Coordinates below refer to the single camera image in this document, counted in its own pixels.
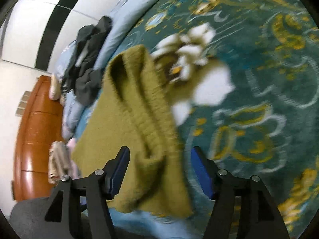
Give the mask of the wall switch panel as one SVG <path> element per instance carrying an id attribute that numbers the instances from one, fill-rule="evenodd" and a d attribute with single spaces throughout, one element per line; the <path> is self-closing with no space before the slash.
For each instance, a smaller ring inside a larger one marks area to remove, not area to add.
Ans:
<path id="1" fill-rule="evenodd" d="M 31 95 L 30 91 L 25 91 L 24 92 L 24 94 L 22 95 L 22 97 L 20 99 L 18 107 L 16 109 L 15 116 L 17 116 L 17 117 L 22 117 L 23 116 L 30 95 Z"/>

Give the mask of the olive green knit sweater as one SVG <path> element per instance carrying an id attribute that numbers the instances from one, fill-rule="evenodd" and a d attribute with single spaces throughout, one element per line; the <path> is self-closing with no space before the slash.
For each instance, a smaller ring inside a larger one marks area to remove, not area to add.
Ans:
<path id="1" fill-rule="evenodd" d="M 106 67 L 102 92 L 72 159 L 84 176 L 130 149 L 119 193 L 110 207 L 158 216 L 192 214 L 182 149 L 170 106 L 146 48 L 133 46 Z"/>

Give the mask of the orange wooden headboard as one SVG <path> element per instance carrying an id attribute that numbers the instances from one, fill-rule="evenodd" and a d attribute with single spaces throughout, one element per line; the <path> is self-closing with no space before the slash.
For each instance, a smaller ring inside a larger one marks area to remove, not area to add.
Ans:
<path id="1" fill-rule="evenodd" d="M 17 202 L 46 197 L 49 150 L 62 141 L 63 107 L 49 99 L 50 77 L 42 75 L 29 96 L 16 139 L 12 190 Z"/>

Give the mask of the white black sliding wardrobe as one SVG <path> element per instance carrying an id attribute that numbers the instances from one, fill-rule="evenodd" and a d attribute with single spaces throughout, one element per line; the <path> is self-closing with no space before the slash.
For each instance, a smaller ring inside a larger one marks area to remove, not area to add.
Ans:
<path id="1" fill-rule="evenodd" d="M 110 14 L 119 0 L 18 0 L 2 27 L 1 59 L 53 72 L 84 25 Z"/>

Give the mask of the teal floral bed sheet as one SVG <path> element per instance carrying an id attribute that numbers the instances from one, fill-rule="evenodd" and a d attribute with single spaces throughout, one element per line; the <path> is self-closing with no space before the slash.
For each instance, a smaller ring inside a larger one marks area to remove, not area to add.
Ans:
<path id="1" fill-rule="evenodd" d="M 190 110 L 178 111 L 194 213 L 179 219 L 111 209 L 114 225 L 156 238 L 199 238 L 214 205 L 191 167 L 190 149 L 200 146 L 235 175 L 260 175 L 298 238 L 318 210 L 318 27 L 300 0 L 159 0 L 110 60 L 137 44 L 155 52 L 161 39 L 202 24 L 215 33 L 201 58 L 222 65 L 195 90 Z"/>

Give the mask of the dark grey jacket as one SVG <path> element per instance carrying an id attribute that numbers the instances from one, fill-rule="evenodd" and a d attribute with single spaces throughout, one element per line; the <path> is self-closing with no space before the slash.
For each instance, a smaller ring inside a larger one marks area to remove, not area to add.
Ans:
<path id="1" fill-rule="evenodd" d="M 89 106 L 102 86 L 103 70 L 95 70 L 98 54 L 112 27 L 112 20 L 102 16 L 96 25 L 85 25 L 77 33 L 75 48 L 62 78 L 62 92 L 73 91 L 76 100 Z"/>

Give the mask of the pink beige folded clothes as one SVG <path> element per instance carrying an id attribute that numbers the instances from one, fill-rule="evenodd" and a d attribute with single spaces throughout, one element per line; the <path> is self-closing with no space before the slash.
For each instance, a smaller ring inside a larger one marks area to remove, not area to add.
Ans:
<path id="1" fill-rule="evenodd" d="M 49 150 L 48 182 L 57 184 L 63 175 L 70 176 L 73 180 L 80 177 L 80 170 L 71 159 L 71 153 L 75 149 L 76 138 L 72 138 L 65 144 L 63 141 L 55 141 Z"/>

